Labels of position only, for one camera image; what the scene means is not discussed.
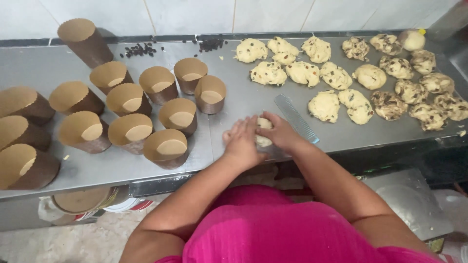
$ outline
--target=dough ball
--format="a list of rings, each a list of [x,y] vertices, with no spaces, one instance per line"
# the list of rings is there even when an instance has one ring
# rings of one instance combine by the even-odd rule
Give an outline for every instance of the dough ball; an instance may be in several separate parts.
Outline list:
[[[375,49],[390,56],[398,55],[402,52],[402,44],[398,38],[389,34],[378,34],[369,41]]]
[[[461,98],[454,98],[451,94],[442,94],[434,98],[434,104],[454,121],[468,118],[468,102]]]
[[[369,53],[369,45],[361,37],[351,37],[343,42],[342,46],[345,55],[348,58],[369,61],[366,55]]]
[[[409,115],[421,122],[424,131],[440,131],[447,126],[447,115],[435,105],[421,103],[411,107]]]
[[[436,56],[427,50],[416,50],[411,53],[410,63],[422,75],[427,75],[436,69]]]
[[[455,90],[455,82],[447,75],[434,72],[423,76],[419,83],[435,94],[450,93]]]
[[[397,80],[395,92],[407,104],[419,104],[429,95],[429,92],[421,84],[411,82],[410,80]]]
[[[304,61],[294,62],[286,67],[286,74],[296,83],[313,87],[320,82],[319,67]]]
[[[281,65],[276,62],[260,62],[254,69],[249,71],[251,80],[260,84],[278,85],[285,83],[287,75],[281,68]]]
[[[356,124],[366,124],[374,115],[371,103],[357,90],[340,91],[338,99],[348,108],[346,113]]]
[[[404,58],[390,58],[383,56],[380,59],[379,67],[383,68],[388,75],[397,79],[410,80],[414,76],[410,63]]]
[[[307,105],[309,112],[315,118],[323,122],[335,123],[338,119],[340,101],[335,91],[321,91],[317,96],[309,101]]]
[[[373,90],[378,89],[387,81],[387,75],[374,65],[365,64],[356,69],[352,77],[357,79],[364,87]]]
[[[273,39],[270,39],[267,43],[267,47],[275,54],[287,53],[295,57],[299,55],[299,49],[297,47],[291,45],[289,42],[280,37],[274,37]]]
[[[323,64],[320,69],[320,77],[332,88],[339,90],[347,89],[352,84],[352,78],[349,74],[333,62]]]
[[[418,30],[406,30],[400,33],[398,40],[403,45],[403,48],[408,51],[423,49],[426,43],[426,38]]]
[[[289,65],[296,60],[296,57],[289,53],[283,52],[277,53],[272,57],[272,59],[282,65]]]
[[[253,38],[241,40],[235,52],[234,58],[245,63],[254,62],[256,59],[266,59],[268,55],[265,44]]]
[[[302,43],[300,47],[314,63],[323,63],[330,59],[330,43],[325,42],[318,37],[311,37]]]
[[[402,101],[395,93],[376,91],[371,95],[375,112],[387,121],[399,119],[408,110],[408,104]]]
[[[260,117],[257,119],[257,126],[264,129],[273,129],[273,124],[271,121]],[[267,147],[273,144],[270,139],[260,135],[255,135],[255,143],[257,143],[257,145],[260,147]]]

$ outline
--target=person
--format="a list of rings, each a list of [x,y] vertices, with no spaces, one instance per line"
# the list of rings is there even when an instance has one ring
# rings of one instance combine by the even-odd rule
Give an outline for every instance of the person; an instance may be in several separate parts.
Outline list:
[[[264,112],[224,132],[224,154],[155,207],[130,235],[120,263],[439,262],[385,201],[297,134]],[[226,189],[262,163],[255,134],[292,156],[318,202],[293,203],[281,191]]]

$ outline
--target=brown paper baking cup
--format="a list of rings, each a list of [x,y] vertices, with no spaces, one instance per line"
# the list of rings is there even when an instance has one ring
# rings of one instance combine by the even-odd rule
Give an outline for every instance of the brown paper baking cup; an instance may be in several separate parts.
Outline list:
[[[104,112],[104,103],[81,81],[60,84],[49,97],[51,107],[65,115],[78,111],[91,111],[97,115]]]
[[[26,86],[11,87],[0,91],[0,118],[20,115],[33,124],[42,126],[55,114],[49,102],[33,88]]]
[[[138,82],[154,104],[163,105],[179,95],[176,78],[162,66],[147,68]]]
[[[159,110],[159,121],[166,129],[176,129],[189,137],[197,129],[197,106],[189,99],[173,99]]]
[[[201,112],[215,114],[221,111],[226,98],[226,85],[215,76],[200,79],[195,88],[195,102]]]
[[[89,80],[106,95],[117,85],[133,83],[127,66],[118,61],[107,62],[96,67],[91,71]]]
[[[109,125],[91,111],[67,116],[58,129],[58,140],[88,153],[100,153],[112,144],[107,137]]]
[[[125,83],[113,88],[106,98],[107,107],[121,116],[132,113],[151,115],[153,108],[149,104],[140,85]]]
[[[175,129],[166,129],[151,134],[143,144],[144,156],[164,169],[175,169],[187,160],[187,139]]]
[[[24,143],[45,152],[51,144],[51,135],[23,116],[0,118],[0,151],[18,143]]]
[[[114,55],[101,33],[88,19],[65,21],[57,30],[60,39],[90,68],[112,61]]]
[[[49,184],[60,162],[27,144],[15,144],[0,152],[0,190],[31,190]]]
[[[129,114],[109,125],[109,140],[132,154],[143,154],[143,143],[153,132],[153,122],[148,116]]]
[[[194,94],[200,78],[208,74],[208,67],[197,58],[184,58],[175,64],[174,74],[180,90]]]
[[[122,191],[121,187],[102,187],[57,194],[52,196],[51,199],[54,205],[62,212],[79,215],[119,204],[128,199],[128,191]]]

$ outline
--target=pink shirt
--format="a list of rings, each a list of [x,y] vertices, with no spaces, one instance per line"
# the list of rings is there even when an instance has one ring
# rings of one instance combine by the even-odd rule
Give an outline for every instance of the pink shirt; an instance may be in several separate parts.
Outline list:
[[[398,247],[372,247],[333,208],[295,204],[260,185],[226,190],[185,244],[156,263],[436,263]]]

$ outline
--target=steel countertop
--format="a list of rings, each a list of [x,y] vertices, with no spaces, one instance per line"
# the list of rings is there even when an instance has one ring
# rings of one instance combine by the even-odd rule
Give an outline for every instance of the steel countertop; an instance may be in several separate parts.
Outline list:
[[[350,75],[357,67],[365,63],[345,57],[341,49],[341,43],[349,37],[321,38],[330,42],[332,49],[330,61],[343,67]],[[288,39],[288,41],[300,48],[305,39],[295,38]],[[321,81],[314,88],[308,88],[305,85],[293,82],[289,78],[282,87],[264,86],[252,82],[248,72],[259,61],[242,63],[233,59],[234,50],[238,43],[239,40],[229,40],[228,44],[225,44],[222,49],[200,53],[198,44],[192,42],[161,42],[153,44],[153,47],[157,50],[154,58],[146,55],[131,57],[130,59],[120,58],[119,54],[124,53],[124,47],[135,44],[109,45],[115,55],[115,60],[126,63],[130,75],[136,83],[140,74],[149,67],[164,66],[173,72],[174,64],[177,61],[197,54],[197,58],[208,65],[208,74],[219,77],[226,84],[225,106],[220,113],[208,116],[199,111],[197,112],[198,128],[188,140],[189,158],[181,167],[164,170],[145,159],[143,155],[130,154],[117,146],[111,146],[108,150],[98,154],[88,154],[72,147],[62,146],[57,141],[56,132],[64,116],[57,113],[45,128],[53,133],[49,152],[62,160],[60,174],[51,184],[40,190],[0,191],[0,201],[46,196],[63,191],[83,190],[98,186],[123,185],[139,180],[171,177],[202,170],[222,155],[224,146],[221,134],[239,118],[260,114],[263,110],[277,113],[283,117],[273,101],[274,97],[281,93],[290,98],[295,108],[320,138],[317,146],[327,153],[412,140],[455,136],[461,130],[458,125],[467,124],[467,121],[450,121],[449,125],[442,131],[424,132],[420,128],[419,121],[409,117],[408,114],[393,122],[386,121],[375,114],[369,123],[357,125],[347,116],[344,105],[340,106],[338,121],[335,124],[321,122],[309,115],[307,103],[318,92],[332,89],[328,84]],[[457,90],[460,88],[466,89],[466,80],[442,54],[440,47],[428,42],[425,49],[436,53],[438,71],[452,77],[455,80]],[[367,63],[378,66],[378,61],[382,55],[383,53],[377,52],[371,47],[367,55],[370,61]],[[271,61],[271,56],[272,52],[269,51],[267,61]],[[409,53],[404,51],[398,57],[408,58],[409,56]],[[2,61],[0,65],[0,89],[26,85],[35,88],[44,97],[48,98],[52,90],[60,83],[80,80],[105,101],[104,94],[89,81],[88,76],[91,69],[66,46],[0,48],[0,59]],[[302,53],[299,54],[297,60],[310,62],[308,56]],[[420,76],[419,73],[416,73],[413,81],[417,81]],[[379,90],[393,91],[395,83],[396,78],[388,76],[386,84]],[[362,92],[368,98],[373,92],[361,86],[357,81],[354,81],[350,88]],[[182,97],[193,100],[193,96],[190,95],[182,94]],[[164,129],[157,120],[159,108],[160,106],[153,105],[152,120],[156,130]],[[106,108],[101,118],[110,123],[117,116]],[[275,161],[288,158],[274,146],[263,150],[269,152],[271,159]]]

